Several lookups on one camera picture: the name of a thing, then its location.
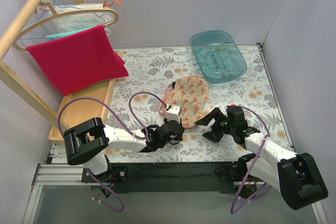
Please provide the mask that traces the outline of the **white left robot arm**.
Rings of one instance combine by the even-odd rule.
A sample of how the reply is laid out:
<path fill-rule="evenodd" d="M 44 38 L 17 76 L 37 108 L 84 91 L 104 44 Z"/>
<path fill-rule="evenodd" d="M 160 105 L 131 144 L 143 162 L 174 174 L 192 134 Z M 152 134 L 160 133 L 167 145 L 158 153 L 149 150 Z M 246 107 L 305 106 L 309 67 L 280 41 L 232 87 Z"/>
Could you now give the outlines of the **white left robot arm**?
<path fill-rule="evenodd" d="M 131 150 L 150 153 L 166 144 L 177 144 L 183 138 L 181 122 L 165 120 L 161 126 L 150 125 L 134 133 L 104 125 L 102 119 L 92 118 L 63 133 L 67 164 L 83 165 L 100 182 L 111 178 L 112 170 L 105 149 Z"/>

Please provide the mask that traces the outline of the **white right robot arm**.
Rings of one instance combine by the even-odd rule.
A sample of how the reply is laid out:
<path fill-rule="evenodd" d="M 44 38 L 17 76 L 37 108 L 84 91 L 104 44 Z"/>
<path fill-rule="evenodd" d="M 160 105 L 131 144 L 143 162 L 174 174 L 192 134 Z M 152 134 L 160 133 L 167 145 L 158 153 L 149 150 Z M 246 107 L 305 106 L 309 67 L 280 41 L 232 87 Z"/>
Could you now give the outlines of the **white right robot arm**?
<path fill-rule="evenodd" d="M 220 108 L 214 108 L 195 122 L 211 127 L 203 134 L 206 139 L 219 142 L 224 135 L 230 135 L 236 144 L 250 152 L 239 158 L 232 172 L 242 179 L 237 193 L 245 181 L 256 177 L 277 189 L 293 210 L 326 199 L 329 192 L 313 156 L 289 151 L 271 141 L 269 132 L 262 134 L 248 125 L 245 110 L 245 107 L 231 105 L 223 114 Z"/>

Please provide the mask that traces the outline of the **peach floral mesh laundry bag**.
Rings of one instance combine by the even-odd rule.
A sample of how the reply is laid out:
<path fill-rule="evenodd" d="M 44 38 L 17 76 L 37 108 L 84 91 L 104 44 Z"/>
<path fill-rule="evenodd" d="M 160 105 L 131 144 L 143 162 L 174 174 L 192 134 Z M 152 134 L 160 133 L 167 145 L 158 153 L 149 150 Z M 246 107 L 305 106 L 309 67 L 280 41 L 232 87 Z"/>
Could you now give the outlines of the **peach floral mesh laundry bag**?
<path fill-rule="evenodd" d="M 196 127 L 194 124 L 202 118 L 205 102 L 209 97 L 207 81 L 200 76 L 187 76 L 175 81 L 175 88 L 169 84 L 162 100 L 168 105 L 179 105 L 182 108 L 180 118 L 186 129 Z"/>

